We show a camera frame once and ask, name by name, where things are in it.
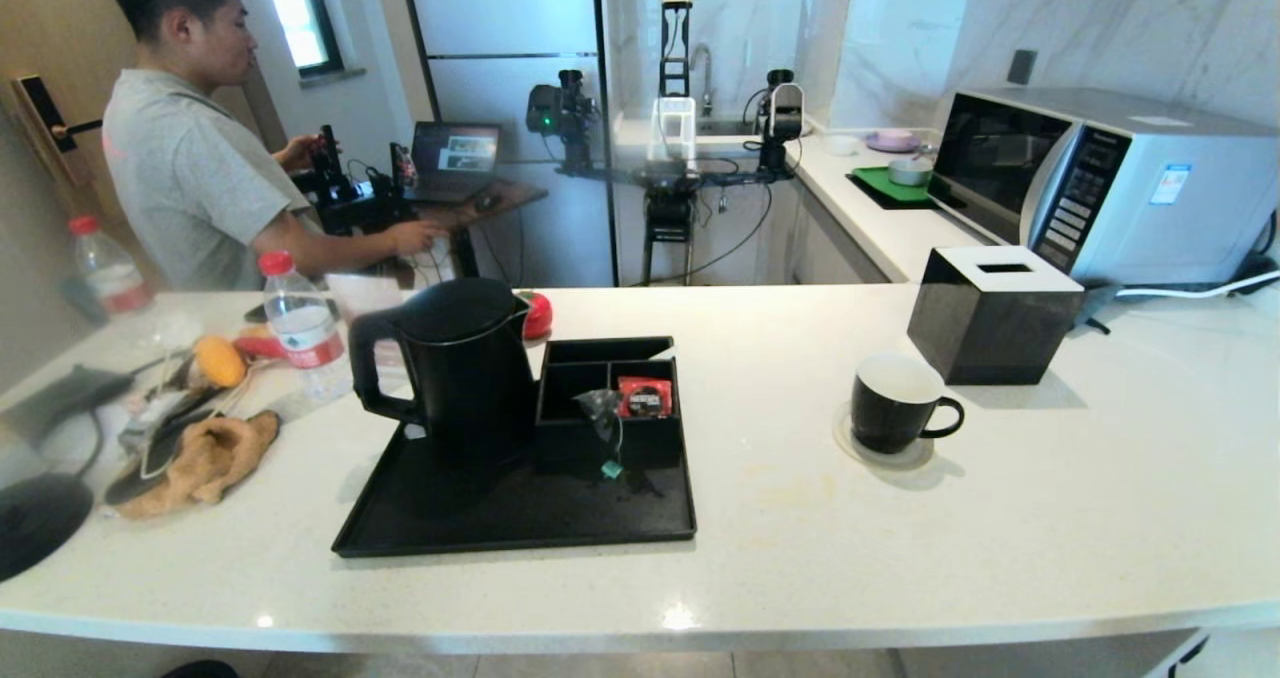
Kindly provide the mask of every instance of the black electric kettle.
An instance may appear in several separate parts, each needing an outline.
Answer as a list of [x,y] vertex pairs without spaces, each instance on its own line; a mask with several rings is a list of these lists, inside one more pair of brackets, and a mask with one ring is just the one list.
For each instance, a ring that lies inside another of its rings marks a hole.
[[[436,446],[465,463],[511,461],[531,440],[536,400],[522,342],[526,313],[529,304],[506,283],[458,278],[399,308],[361,315],[349,335],[356,395],[370,413],[425,427]],[[378,386],[379,340],[401,345],[412,400]]]

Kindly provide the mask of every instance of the microwave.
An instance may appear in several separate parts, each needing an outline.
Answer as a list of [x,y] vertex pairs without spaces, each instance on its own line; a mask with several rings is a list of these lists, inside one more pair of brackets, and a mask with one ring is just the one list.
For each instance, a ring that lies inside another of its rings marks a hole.
[[1102,90],[960,90],[928,192],[1085,287],[1220,283],[1276,209],[1274,128]]

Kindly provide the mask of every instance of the microwave control panel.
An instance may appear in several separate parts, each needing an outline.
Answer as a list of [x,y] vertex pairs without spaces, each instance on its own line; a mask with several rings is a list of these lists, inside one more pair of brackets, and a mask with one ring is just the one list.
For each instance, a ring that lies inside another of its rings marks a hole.
[[1061,185],[1032,249],[1062,272],[1070,272],[1089,235],[1102,201],[1129,150],[1129,138],[1085,127]]

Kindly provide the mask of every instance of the gray t-shirt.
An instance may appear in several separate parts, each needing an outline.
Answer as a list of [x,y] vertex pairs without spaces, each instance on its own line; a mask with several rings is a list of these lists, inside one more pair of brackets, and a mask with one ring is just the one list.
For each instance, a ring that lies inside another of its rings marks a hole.
[[173,290],[257,290],[250,242],[306,200],[257,136],[165,72],[123,72],[102,148],[133,232]]

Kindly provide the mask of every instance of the red bottle cap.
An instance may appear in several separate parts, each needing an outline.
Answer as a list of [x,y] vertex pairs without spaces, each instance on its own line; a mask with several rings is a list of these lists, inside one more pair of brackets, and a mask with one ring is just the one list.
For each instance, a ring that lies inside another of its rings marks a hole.
[[78,216],[73,217],[67,226],[70,228],[72,235],[90,235],[90,233],[97,232],[97,219],[92,216]]
[[261,269],[264,276],[283,276],[283,274],[292,271],[293,257],[288,249],[274,249],[271,253],[260,255],[257,267]]

